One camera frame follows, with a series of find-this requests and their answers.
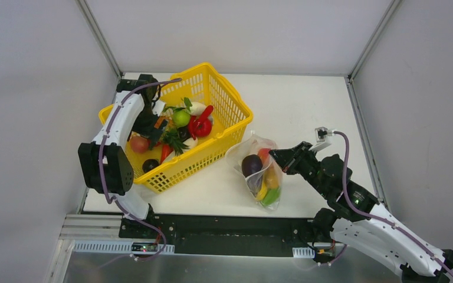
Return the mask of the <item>orange toy peach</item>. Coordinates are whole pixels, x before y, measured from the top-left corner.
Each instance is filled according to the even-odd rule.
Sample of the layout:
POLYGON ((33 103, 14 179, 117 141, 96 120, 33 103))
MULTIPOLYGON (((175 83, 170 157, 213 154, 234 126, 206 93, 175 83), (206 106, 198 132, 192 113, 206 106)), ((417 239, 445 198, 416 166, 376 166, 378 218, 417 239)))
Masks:
POLYGON ((259 149, 257 153, 257 156, 260 158, 264 166, 266 166, 270 162, 270 150, 270 148, 264 147, 259 149))

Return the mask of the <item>clear zip top bag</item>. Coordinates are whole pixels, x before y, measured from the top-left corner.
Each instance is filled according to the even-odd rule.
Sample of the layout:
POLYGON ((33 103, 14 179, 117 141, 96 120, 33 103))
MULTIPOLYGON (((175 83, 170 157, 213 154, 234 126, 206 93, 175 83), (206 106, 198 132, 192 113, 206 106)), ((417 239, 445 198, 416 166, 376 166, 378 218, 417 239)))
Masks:
POLYGON ((270 151, 275 141, 255 134, 227 150, 226 162, 242 176, 253 201, 267 211, 278 209, 283 191, 283 173, 270 151))

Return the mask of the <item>purple toy eggplant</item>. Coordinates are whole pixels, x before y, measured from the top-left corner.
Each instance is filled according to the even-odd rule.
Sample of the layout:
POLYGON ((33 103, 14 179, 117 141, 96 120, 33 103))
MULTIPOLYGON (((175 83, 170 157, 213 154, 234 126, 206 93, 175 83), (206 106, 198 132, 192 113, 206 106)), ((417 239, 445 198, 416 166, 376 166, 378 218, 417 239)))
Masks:
POLYGON ((261 187, 262 168, 262 161, 256 154, 244 157, 241 163, 242 174, 245 176, 246 184, 254 196, 261 187))

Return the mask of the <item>green toy pepper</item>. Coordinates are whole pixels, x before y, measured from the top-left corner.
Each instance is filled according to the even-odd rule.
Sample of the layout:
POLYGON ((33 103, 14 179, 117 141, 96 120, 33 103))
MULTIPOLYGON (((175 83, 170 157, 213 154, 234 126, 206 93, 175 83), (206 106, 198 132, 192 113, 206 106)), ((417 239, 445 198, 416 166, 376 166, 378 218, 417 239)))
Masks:
POLYGON ((260 201, 260 204, 262 204, 264 207, 271 206, 279 200, 280 195, 281 189, 279 187, 276 189, 270 189, 268 190, 263 200, 260 201))

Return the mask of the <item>yellow plastic shopping basket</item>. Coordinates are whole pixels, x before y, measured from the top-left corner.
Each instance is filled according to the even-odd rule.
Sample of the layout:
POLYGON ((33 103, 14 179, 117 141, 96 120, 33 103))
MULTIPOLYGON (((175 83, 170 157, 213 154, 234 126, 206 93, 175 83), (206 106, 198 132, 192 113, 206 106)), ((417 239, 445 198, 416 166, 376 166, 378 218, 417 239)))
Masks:
POLYGON ((242 140, 254 116, 232 84, 207 62, 172 77, 181 78, 181 81, 165 86, 161 100, 168 105, 181 106, 183 98, 187 97, 193 102, 212 105, 214 123, 208 136, 197 139, 196 147, 149 173, 143 172, 143 162, 160 157, 162 146, 158 145, 144 154, 135 153, 130 147, 125 148, 134 171, 134 184, 146 186, 157 194, 224 157, 230 147, 242 140))

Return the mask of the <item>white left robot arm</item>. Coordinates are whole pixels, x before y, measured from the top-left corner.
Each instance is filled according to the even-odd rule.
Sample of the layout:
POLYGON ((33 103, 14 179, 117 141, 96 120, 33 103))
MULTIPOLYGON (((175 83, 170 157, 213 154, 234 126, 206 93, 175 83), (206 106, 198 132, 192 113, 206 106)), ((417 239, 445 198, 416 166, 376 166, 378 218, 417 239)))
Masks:
POLYGON ((168 122, 161 115, 165 103, 160 100, 164 82, 150 74, 137 79, 123 78, 116 87, 116 100, 100 132, 78 148, 86 186, 115 203, 128 218, 137 218, 133 229, 141 238, 155 234, 156 222, 147 217, 150 205, 134 186, 136 169, 126 151, 132 134, 158 144, 168 122))

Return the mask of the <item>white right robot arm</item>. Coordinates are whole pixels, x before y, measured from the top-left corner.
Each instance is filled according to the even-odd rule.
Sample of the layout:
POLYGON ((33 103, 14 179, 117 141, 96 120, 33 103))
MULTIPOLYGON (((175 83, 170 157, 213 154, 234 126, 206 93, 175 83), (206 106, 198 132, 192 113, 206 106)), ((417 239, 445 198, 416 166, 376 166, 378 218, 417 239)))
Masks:
POLYGON ((378 198, 350 180, 338 154, 321 160, 306 141, 290 149, 270 150, 287 175, 300 175, 327 202, 311 226, 314 239, 329 238, 379 262, 402 282, 449 282, 453 250, 439 249, 398 221, 378 198))

